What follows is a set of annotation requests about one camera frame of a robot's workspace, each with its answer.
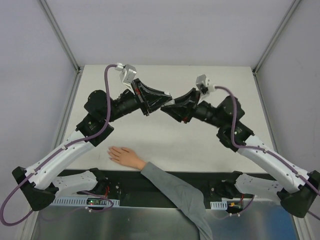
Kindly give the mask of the clear nail polish bottle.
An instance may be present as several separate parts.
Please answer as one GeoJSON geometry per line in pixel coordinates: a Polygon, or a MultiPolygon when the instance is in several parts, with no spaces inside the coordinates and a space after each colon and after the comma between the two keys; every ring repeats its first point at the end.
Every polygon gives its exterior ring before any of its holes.
{"type": "Polygon", "coordinates": [[[168,91],[166,91],[165,94],[168,95],[168,96],[170,96],[170,97],[171,97],[171,100],[169,100],[168,102],[166,102],[166,103],[164,104],[164,106],[174,105],[174,104],[175,104],[175,100],[173,99],[171,93],[168,92],[168,91]]]}

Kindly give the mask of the grey sleeved forearm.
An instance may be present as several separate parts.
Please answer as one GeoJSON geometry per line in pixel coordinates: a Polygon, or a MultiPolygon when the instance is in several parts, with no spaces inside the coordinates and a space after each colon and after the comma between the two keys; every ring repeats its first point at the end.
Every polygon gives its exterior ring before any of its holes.
{"type": "Polygon", "coordinates": [[[213,233],[206,217],[204,195],[199,189],[163,171],[151,162],[145,165],[141,174],[194,223],[201,240],[213,239],[213,233]]]}

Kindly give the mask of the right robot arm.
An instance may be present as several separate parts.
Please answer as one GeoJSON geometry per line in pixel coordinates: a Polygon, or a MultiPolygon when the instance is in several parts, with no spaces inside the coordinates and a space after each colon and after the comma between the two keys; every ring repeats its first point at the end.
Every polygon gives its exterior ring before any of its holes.
{"type": "Polygon", "coordinates": [[[316,197],[320,195],[320,174],[307,171],[291,163],[268,147],[254,132],[241,123],[245,114],[238,99],[223,86],[228,96],[217,106],[200,100],[200,91],[192,89],[186,95],[174,99],[161,111],[178,122],[188,123],[195,118],[218,129],[216,136],[223,146],[257,164],[273,180],[250,177],[235,172],[224,184],[226,198],[250,194],[279,203],[288,213],[304,218],[316,197]]]}

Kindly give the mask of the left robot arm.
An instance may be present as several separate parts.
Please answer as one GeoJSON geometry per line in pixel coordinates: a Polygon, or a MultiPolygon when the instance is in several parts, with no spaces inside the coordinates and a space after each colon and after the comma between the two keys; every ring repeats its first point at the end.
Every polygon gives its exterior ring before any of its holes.
{"type": "Polygon", "coordinates": [[[98,168],[65,177],[60,173],[113,132],[110,122],[136,110],[147,116],[172,100],[169,93],[150,88],[138,78],[132,81],[131,87],[117,99],[110,98],[103,90],[93,91],[84,105],[88,114],[64,142],[37,163],[12,171],[33,211],[43,210],[59,197],[84,191],[96,195],[106,192],[108,181],[98,168]]]}

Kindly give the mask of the person's hand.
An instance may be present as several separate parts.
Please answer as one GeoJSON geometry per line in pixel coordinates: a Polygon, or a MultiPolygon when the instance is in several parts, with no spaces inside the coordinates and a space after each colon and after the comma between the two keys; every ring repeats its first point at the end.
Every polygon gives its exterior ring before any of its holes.
{"type": "Polygon", "coordinates": [[[109,159],[113,162],[139,171],[141,171],[147,164],[144,160],[138,157],[135,151],[126,147],[111,146],[108,148],[107,153],[109,155],[109,159]]]}

